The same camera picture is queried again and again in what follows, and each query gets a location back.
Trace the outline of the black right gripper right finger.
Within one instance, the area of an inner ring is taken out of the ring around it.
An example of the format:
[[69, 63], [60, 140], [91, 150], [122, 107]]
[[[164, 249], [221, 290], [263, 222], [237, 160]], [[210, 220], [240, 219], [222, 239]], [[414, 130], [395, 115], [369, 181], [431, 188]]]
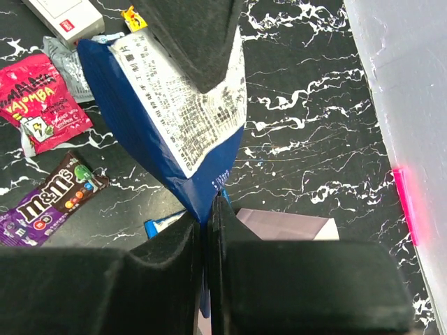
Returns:
[[385, 248], [262, 240], [222, 196], [208, 222], [213, 334], [410, 334], [411, 299]]

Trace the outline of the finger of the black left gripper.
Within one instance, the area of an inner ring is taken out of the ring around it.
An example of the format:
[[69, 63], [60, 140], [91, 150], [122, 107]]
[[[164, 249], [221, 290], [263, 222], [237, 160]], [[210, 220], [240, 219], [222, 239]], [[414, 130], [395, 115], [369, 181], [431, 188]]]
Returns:
[[131, 4], [201, 93], [224, 80], [242, 1], [140, 0]]

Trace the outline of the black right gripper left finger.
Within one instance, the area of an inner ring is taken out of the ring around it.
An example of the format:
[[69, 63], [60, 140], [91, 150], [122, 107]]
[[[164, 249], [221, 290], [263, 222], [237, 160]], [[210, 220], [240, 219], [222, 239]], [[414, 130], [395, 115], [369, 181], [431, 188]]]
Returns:
[[2, 248], [2, 334], [195, 334], [200, 227], [185, 216], [130, 251]]

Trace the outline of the lilac paper bag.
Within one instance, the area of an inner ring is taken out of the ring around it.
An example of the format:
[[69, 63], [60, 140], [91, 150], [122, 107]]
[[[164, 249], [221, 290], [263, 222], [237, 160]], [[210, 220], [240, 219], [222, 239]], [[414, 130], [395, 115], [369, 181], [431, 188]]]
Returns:
[[339, 240], [333, 218], [242, 208], [237, 218], [262, 240]]

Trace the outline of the blue burts chips bag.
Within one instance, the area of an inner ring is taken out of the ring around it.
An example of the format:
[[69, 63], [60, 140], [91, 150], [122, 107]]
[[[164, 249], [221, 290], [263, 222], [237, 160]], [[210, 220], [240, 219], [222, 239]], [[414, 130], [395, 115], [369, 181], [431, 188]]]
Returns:
[[247, 119], [240, 35], [233, 39], [225, 79], [205, 94], [148, 29], [107, 44], [83, 39], [78, 56], [118, 142], [206, 223], [229, 178]]

